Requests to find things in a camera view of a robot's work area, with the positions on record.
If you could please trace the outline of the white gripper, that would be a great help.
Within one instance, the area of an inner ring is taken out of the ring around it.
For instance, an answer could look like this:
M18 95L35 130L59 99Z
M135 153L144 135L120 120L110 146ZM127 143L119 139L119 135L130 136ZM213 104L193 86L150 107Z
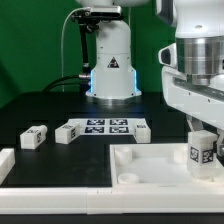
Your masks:
M164 66L162 88L166 103L187 114L191 132L203 130L202 121L218 128L216 152L224 157L224 74L212 77L208 87L195 86L183 73Z

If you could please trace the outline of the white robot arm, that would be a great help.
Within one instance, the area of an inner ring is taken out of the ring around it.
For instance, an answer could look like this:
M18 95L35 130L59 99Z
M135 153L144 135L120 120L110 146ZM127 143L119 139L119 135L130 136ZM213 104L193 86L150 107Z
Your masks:
M87 97L124 101L162 76L166 103L219 131L224 156L224 0L76 0L85 33L96 34Z

